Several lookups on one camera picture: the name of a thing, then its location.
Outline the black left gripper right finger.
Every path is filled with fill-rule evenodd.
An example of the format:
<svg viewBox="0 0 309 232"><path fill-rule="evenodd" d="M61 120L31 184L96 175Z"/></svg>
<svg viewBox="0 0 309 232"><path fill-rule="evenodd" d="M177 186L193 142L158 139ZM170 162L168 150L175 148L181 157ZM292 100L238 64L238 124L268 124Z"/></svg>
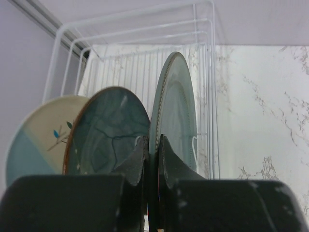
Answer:
<svg viewBox="0 0 309 232"><path fill-rule="evenodd" d="M164 135L160 137L158 155L161 228L165 232L202 231L199 201L206 192L206 180L177 156Z"/></svg>

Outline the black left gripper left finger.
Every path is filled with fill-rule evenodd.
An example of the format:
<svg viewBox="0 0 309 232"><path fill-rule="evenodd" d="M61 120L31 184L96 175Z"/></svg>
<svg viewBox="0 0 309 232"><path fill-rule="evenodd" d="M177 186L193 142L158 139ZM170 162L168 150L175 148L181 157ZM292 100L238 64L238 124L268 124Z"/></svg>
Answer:
<svg viewBox="0 0 309 232"><path fill-rule="evenodd" d="M114 174L125 180L121 189L120 205L116 211L115 232L144 231L147 201L144 187L144 167L148 158L148 138L137 139L133 152L119 165Z"/></svg>

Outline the dark teal glazed plate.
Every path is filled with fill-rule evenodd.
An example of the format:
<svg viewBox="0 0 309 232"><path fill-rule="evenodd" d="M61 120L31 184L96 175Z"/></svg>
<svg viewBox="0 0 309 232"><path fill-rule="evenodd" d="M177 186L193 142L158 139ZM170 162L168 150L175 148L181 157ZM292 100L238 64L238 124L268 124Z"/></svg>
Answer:
<svg viewBox="0 0 309 232"><path fill-rule="evenodd" d="M84 105L70 131L63 174L107 174L147 135L148 114L139 98L124 87L108 87Z"/></svg>

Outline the grey-green ribbed plate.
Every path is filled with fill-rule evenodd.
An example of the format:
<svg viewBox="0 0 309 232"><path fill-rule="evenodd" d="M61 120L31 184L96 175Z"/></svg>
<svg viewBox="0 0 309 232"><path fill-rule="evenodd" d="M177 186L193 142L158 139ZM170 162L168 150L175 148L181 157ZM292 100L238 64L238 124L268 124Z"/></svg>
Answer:
<svg viewBox="0 0 309 232"><path fill-rule="evenodd" d="M152 232L159 228L158 148L160 136L167 136L173 151L189 168L196 170L197 122L189 68L180 52L172 52L162 68L149 127L148 219Z"/></svg>

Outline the cream and blue leaf plate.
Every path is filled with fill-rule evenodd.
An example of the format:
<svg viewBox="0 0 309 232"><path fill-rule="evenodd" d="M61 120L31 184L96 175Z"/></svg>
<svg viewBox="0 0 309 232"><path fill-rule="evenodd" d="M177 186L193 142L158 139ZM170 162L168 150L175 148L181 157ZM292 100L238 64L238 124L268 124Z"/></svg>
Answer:
<svg viewBox="0 0 309 232"><path fill-rule="evenodd" d="M5 183L28 175L62 174L66 143L88 98L67 95L43 104L21 124L7 152Z"/></svg>

